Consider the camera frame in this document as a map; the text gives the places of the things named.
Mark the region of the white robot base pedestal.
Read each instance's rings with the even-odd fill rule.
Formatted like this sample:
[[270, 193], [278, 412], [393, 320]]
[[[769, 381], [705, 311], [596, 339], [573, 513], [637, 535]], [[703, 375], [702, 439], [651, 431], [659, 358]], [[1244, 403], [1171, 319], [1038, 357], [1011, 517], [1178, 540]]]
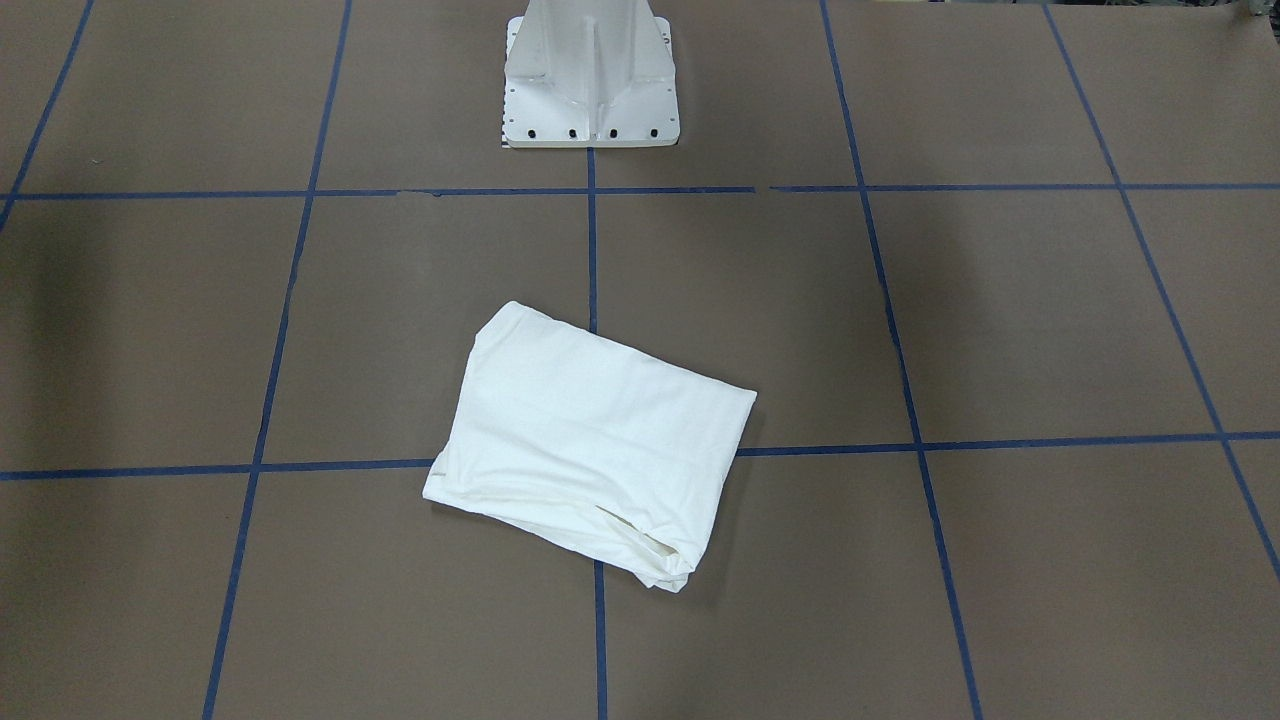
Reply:
[[673, 146], [671, 24], [648, 1], [530, 1], [506, 24], [503, 99], [508, 149]]

